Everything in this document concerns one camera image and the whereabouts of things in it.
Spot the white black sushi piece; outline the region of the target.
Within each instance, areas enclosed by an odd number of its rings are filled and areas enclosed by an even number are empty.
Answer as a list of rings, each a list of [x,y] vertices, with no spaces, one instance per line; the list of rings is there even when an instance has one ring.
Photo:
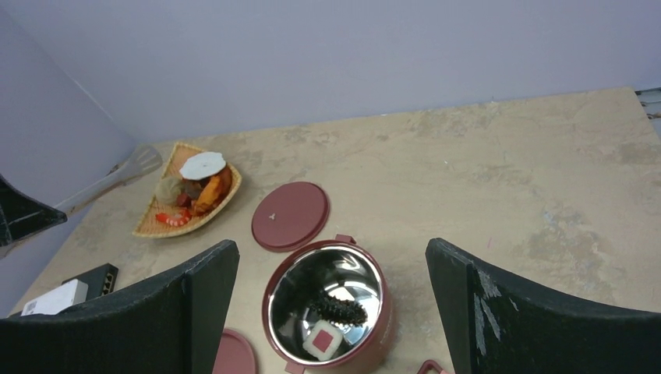
[[[345,342],[344,334],[332,323],[321,319],[303,341],[303,349],[320,362],[331,360]]]

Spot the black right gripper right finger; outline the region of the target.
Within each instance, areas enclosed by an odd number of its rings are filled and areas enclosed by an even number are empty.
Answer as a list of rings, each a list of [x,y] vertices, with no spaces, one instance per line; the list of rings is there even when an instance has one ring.
[[[657,373],[660,315],[575,297],[442,238],[426,263],[457,373]]]

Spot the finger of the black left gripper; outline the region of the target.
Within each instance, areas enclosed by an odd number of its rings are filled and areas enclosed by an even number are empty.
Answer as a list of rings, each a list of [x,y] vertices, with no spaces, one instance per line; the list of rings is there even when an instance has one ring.
[[[15,189],[1,176],[1,247],[9,247],[67,221],[64,212]]]

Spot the white steamed bun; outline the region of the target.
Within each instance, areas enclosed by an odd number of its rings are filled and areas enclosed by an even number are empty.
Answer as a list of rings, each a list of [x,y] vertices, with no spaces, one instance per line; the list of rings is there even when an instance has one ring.
[[[175,176],[161,179],[154,191],[155,199],[164,205],[176,206],[179,195],[184,191],[184,182]]]

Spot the black spiky sea cucumber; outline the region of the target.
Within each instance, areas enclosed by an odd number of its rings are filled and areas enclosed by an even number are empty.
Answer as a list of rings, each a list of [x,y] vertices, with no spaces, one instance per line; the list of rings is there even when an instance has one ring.
[[[330,323],[361,326],[367,321],[366,310],[356,301],[339,299],[325,291],[312,298],[310,308]]]

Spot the steel food tongs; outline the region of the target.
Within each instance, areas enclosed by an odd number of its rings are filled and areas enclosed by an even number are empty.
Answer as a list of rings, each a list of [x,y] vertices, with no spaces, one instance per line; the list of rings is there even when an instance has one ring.
[[[96,199],[99,199],[105,193],[110,192],[119,186],[135,182],[143,176],[156,171],[162,164],[163,158],[153,146],[140,145],[132,152],[126,161],[115,165],[115,167],[113,167],[113,169],[111,169],[111,171],[102,179],[51,207],[64,212],[69,220],[70,216],[77,211],[82,210],[82,208],[91,204]],[[1,247],[1,257],[5,258],[15,247],[30,240],[32,237],[26,238],[9,247]]]

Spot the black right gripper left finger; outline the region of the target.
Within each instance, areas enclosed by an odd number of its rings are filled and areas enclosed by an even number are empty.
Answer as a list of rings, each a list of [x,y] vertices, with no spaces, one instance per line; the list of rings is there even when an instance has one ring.
[[[239,268],[224,240],[169,270],[49,315],[1,321],[4,373],[210,373]]]

